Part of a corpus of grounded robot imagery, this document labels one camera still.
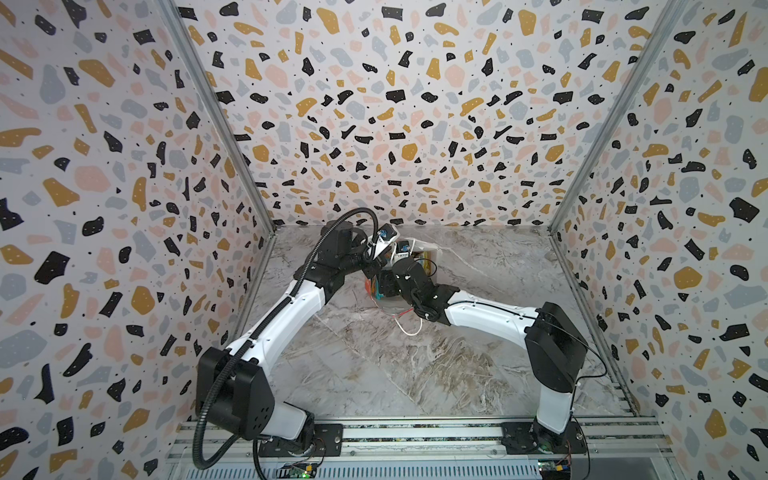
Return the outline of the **red paper gift bag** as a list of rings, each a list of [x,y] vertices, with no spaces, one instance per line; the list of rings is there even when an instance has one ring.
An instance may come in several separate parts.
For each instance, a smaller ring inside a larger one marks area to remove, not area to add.
[[[417,336],[423,329],[424,319],[430,317],[423,313],[423,297],[433,289],[431,284],[438,271],[440,247],[419,239],[400,237],[384,252],[382,259],[382,269],[365,281],[366,292],[406,336]],[[408,314],[420,318],[419,327],[413,332],[408,332],[400,322]]]

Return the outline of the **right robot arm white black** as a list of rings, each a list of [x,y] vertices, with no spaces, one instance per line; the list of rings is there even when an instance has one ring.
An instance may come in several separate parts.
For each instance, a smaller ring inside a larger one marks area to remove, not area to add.
[[[539,308],[494,302],[458,287],[438,284],[412,258],[404,258],[372,281],[370,291],[400,298],[420,319],[466,327],[509,341],[528,355],[539,383],[539,402],[526,430],[503,444],[511,453],[564,453],[577,450],[572,408],[588,342],[557,304]]]

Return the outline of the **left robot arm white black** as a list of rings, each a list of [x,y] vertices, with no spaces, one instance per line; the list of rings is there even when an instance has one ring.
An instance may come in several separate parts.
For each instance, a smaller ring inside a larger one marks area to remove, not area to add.
[[[280,439],[304,451],[314,440],[314,416],[275,399],[267,379],[302,326],[322,310],[347,276],[371,278],[387,264],[398,232],[390,224],[372,236],[347,221],[327,225],[280,300],[240,338],[209,348],[200,358],[198,417],[193,444],[201,447],[209,425],[239,439]]]

